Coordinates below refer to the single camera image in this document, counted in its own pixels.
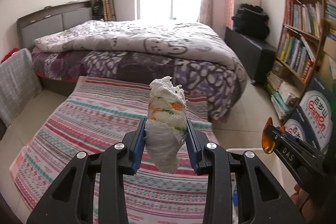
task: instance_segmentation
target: printed box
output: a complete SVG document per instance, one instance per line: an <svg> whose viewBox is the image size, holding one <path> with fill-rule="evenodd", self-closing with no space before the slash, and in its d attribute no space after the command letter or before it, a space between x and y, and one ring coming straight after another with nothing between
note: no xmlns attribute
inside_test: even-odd
<svg viewBox="0 0 336 224"><path fill-rule="evenodd" d="M286 122L286 131L325 152L333 128L334 97L320 78L314 76L300 105Z"/></svg>

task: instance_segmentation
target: striped blanket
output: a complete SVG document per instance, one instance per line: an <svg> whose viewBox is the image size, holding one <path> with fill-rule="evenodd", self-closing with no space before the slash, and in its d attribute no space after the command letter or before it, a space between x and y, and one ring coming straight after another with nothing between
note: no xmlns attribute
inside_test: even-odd
<svg viewBox="0 0 336 224"><path fill-rule="evenodd" d="M150 88L112 79L80 77L75 91L61 104L25 146L10 168L14 183L33 210L43 193L73 156L104 151L121 142L147 116ZM216 142L207 122L206 97L189 97L188 117L194 128ZM196 176L183 145L174 175L160 173L146 151L134 176L124 175L129 222L202 223L207 176ZM99 176L94 196L98 223Z"/></svg>

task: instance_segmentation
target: metal screw head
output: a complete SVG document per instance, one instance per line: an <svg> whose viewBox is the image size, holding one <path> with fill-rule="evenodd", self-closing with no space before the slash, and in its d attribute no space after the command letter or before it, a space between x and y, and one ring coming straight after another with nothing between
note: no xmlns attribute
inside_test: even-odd
<svg viewBox="0 0 336 224"><path fill-rule="evenodd" d="M117 150L121 150L125 147L125 145L123 143L116 143L114 145L114 148L117 149Z"/></svg>
<svg viewBox="0 0 336 224"><path fill-rule="evenodd" d="M252 151L246 151L245 156L252 159L254 158L255 154Z"/></svg>
<svg viewBox="0 0 336 224"><path fill-rule="evenodd" d="M215 143L207 143L207 148L209 149L215 149L217 147L217 144Z"/></svg>
<svg viewBox="0 0 336 224"><path fill-rule="evenodd" d="M84 159L85 157L86 157L86 153L84 151L81 151L81 152L77 153L77 158Z"/></svg>

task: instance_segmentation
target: tiled floor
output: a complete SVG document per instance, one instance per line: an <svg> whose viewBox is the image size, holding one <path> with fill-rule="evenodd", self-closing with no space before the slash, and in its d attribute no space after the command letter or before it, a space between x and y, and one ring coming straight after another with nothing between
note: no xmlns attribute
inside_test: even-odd
<svg viewBox="0 0 336 224"><path fill-rule="evenodd" d="M213 121L213 131L225 149L260 148L261 132L270 116L275 126L280 125L269 94L261 86L248 83L227 123Z"/></svg>
<svg viewBox="0 0 336 224"><path fill-rule="evenodd" d="M21 148L65 99L47 90L42 91L17 117L0 142L0 192L23 223L26 223L29 210L14 186L9 167ZM228 122L214 121L214 133L226 149L259 148L261 131L269 116L273 117L275 125L279 124L267 92L248 83L242 98L233 107Z"/></svg>
<svg viewBox="0 0 336 224"><path fill-rule="evenodd" d="M7 129L0 142L0 192L17 217L26 223L29 210L9 174L9 167L34 134L39 130L49 115L66 97L43 90L28 103L23 112Z"/></svg>

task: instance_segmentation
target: bookshelf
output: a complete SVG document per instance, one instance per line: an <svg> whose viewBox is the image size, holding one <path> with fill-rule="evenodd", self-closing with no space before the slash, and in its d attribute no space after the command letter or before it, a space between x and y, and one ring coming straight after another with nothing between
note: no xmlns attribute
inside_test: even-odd
<svg viewBox="0 0 336 224"><path fill-rule="evenodd" d="M288 70L285 80L298 88L300 97L290 114L281 121L282 124L286 123L300 103L314 72L320 66L328 26L324 20L325 12L326 0L285 1L283 25L275 62L278 61Z"/></svg>

